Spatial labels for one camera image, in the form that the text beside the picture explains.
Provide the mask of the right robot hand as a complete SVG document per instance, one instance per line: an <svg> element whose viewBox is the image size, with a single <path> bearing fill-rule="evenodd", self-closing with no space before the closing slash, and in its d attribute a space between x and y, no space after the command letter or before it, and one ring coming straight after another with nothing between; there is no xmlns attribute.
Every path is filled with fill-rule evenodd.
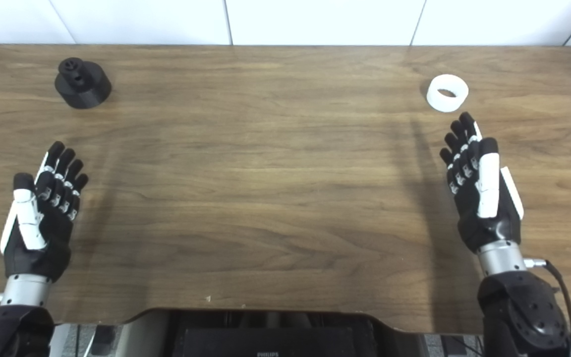
<svg viewBox="0 0 571 357"><path fill-rule="evenodd" d="M440 157L458 212L458 232L473 252L496 241L521 242L525 210L496 139L467 112L451 122Z"/></svg>

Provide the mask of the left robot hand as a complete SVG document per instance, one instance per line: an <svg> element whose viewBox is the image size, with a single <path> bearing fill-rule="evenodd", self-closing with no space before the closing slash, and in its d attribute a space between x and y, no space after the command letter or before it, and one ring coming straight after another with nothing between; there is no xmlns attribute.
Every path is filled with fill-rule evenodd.
<svg viewBox="0 0 571 357"><path fill-rule="evenodd" d="M72 148L56 141L46 151L36 176L13 177L13 201L1 235L6 277L62 277L72 257L73 222L81 210L88 183L83 162Z"/></svg>

